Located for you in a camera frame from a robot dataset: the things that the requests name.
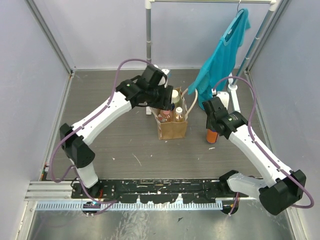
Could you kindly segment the orange bottle blue cap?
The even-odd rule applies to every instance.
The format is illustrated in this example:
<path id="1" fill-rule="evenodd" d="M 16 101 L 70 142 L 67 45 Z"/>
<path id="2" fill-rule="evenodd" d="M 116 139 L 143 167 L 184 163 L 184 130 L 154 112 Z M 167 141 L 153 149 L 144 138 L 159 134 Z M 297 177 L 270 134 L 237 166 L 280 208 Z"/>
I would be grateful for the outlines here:
<path id="1" fill-rule="evenodd" d="M 218 140 L 219 134 L 215 130 L 207 129 L 206 141 L 210 144 L 215 144 Z"/>

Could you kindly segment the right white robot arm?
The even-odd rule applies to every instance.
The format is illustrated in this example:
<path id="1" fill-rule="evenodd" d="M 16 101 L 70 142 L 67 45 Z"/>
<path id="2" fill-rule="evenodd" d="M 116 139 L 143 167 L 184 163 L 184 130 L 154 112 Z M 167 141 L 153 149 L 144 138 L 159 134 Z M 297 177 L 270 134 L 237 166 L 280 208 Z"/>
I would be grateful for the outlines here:
<path id="1" fill-rule="evenodd" d="M 281 162 L 256 136 L 245 117 L 228 113 L 218 96 L 202 103 L 207 115 L 206 128 L 216 131 L 238 147 L 258 170 L 261 179 L 231 170 L 219 177 L 219 191 L 225 197 L 245 194 L 260 201 L 267 212 L 276 216 L 303 196 L 307 177 Z"/>

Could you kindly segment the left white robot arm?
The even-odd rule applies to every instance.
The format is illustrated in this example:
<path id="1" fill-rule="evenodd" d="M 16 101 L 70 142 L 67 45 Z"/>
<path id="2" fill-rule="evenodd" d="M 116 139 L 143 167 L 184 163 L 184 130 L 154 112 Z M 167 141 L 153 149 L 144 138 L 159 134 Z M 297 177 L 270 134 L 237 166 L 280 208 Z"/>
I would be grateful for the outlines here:
<path id="1" fill-rule="evenodd" d="M 168 84 L 169 73 L 168 69 L 148 65 L 141 75 L 122 81 L 113 96 L 82 120 L 60 127 L 60 138 L 65 139 L 61 148 L 74 164 L 83 183 L 82 192 L 88 198 L 100 193 L 93 165 L 96 155 L 90 145 L 107 126 L 135 107 L 171 110 L 173 86 Z"/>

